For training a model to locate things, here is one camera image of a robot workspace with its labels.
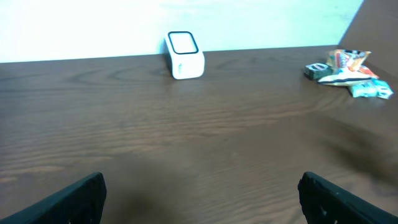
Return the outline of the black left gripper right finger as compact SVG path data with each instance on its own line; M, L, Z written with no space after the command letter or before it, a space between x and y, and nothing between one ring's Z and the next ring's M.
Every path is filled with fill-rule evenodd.
M308 224L385 224L397 217L313 172L304 172L298 183L299 200Z

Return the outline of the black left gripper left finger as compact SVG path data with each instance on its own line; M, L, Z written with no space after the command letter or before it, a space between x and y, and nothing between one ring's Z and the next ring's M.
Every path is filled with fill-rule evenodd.
M100 224L106 200L103 174L94 172L1 220L1 224Z

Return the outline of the green snack packet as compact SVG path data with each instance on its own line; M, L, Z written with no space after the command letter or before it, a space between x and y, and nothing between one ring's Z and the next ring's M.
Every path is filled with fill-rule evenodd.
M372 81L352 85L348 89L353 98L369 98L377 96L377 88L374 86Z

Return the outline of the teal white packet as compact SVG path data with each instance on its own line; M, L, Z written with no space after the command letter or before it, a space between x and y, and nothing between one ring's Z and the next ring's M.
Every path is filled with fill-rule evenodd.
M377 97L388 100L394 94L387 82L379 79L372 79L372 82L377 90Z

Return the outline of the dark green Zam-Buk box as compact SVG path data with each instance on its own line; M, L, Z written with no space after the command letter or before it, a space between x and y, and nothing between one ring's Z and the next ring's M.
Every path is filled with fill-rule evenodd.
M333 69L324 63L313 63L306 65L304 75L310 80L319 80L333 73Z

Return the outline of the orange red snack packet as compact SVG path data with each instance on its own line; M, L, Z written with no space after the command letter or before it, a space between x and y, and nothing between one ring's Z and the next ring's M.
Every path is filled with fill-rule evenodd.
M359 72L362 74L368 75L373 79L379 79L379 77L365 65L360 66Z

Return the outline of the large orange white snack bag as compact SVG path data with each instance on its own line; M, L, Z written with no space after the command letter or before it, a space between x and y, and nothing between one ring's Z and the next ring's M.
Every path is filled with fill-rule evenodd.
M370 51L360 50L336 49L330 51L326 64L333 69L333 73L317 80L317 83L330 86L352 86L373 79L359 72L360 66L370 54Z

